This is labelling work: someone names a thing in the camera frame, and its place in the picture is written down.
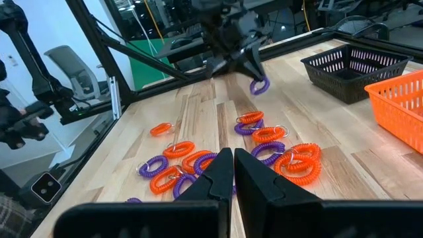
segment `wooden table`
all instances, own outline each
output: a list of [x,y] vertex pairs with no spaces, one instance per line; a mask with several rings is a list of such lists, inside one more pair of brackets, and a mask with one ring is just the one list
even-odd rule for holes
[[[233,127],[238,116],[254,110],[264,112],[267,126],[289,128],[290,135],[282,140],[287,148],[307,142],[322,147],[322,173],[304,186],[317,196],[423,199],[423,156],[376,124],[369,100],[347,105],[309,81],[300,60],[343,44],[330,40],[264,62],[271,86],[263,95],[252,96],[250,79],[232,73],[132,104],[32,237],[52,236],[57,218],[85,202],[123,202],[129,197],[172,201],[171,191],[152,194],[149,181],[136,175],[135,168],[173,141],[193,141],[196,150],[251,151],[254,142]],[[410,62],[405,73],[417,69],[423,66]],[[149,130],[161,122],[175,124],[174,134],[151,137]],[[231,236],[244,237],[236,198],[232,214]]]

